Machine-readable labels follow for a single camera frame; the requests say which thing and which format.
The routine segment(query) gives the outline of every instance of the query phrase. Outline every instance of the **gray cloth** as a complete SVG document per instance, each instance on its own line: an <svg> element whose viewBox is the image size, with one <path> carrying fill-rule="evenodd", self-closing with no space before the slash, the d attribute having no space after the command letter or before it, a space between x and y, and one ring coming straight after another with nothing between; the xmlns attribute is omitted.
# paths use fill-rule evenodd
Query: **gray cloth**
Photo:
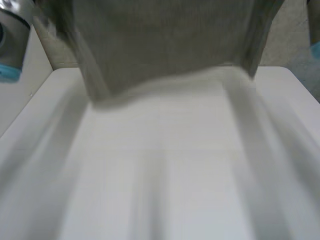
<svg viewBox="0 0 320 240"><path fill-rule="evenodd" d="M212 66L254 76L284 0L40 0L74 50L90 98Z"/></svg>

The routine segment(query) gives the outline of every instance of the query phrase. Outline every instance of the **white surface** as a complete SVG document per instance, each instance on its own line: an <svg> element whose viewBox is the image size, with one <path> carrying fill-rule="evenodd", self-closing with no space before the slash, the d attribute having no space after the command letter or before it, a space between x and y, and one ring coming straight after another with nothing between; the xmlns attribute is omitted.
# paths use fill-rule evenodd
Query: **white surface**
<svg viewBox="0 0 320 240"><path fill-rule="evenodd" d="M54 71L0 138L0 170L18 176L4 194L0 172L3 239L130 239L134 223L150 229L154 188L167 239L254 239L230 165L242 145L214 76L152 83L94 108L78 69ZM320 143L320 105L289 70L260 67L256 84L287 100ZM145 181L154 169L167 172Z"/></svg>
<svg viewBox="0 0 320 240"><path fill-rule="evenodd" d="M0 83L0 136L52 71L38 35L32 27L19 82L15 84Z"/></svg>

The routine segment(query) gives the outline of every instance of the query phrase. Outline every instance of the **gray sweater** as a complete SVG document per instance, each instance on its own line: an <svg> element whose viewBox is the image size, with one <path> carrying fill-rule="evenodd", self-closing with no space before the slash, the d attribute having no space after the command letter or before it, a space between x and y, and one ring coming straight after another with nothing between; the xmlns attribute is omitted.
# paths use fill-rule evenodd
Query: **gray sweater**
<svg viewBox="0 0 320 240"><path fill-rule="evenodd" d="M284 0L39 0L94 101L217 65L255 75Z"/></svg>

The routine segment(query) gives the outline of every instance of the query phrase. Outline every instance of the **teal object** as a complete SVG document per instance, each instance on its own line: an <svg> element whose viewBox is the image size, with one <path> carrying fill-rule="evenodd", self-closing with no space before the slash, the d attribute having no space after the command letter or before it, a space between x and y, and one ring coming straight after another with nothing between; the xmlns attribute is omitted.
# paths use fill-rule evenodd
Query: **teal object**
<svg viewBox="0 0 320 240"><path fill-rule="evenodd" d="M311 46L311 53L315 59L320 59L320 41Z"/></svg>
<svg viewBox="0 0 320 240"><path fill-rule="evenodd" d="M19 81L21 70L0 64L0 83L16 83Z"/></svg>

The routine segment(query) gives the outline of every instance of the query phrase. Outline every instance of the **floor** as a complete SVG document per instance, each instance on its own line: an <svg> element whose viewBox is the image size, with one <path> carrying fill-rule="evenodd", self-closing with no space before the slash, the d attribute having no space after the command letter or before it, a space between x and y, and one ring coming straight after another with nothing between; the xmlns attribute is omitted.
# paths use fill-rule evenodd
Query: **floor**
<svg viewBox="0 0 320 240"><path fill-rule="evenodd" d="M37 21L34 25L53 69L77 67L75 57L63 42L52 37ZM308 47L306 0L285 0L273 20L260 64L286 66Z"/></svg>

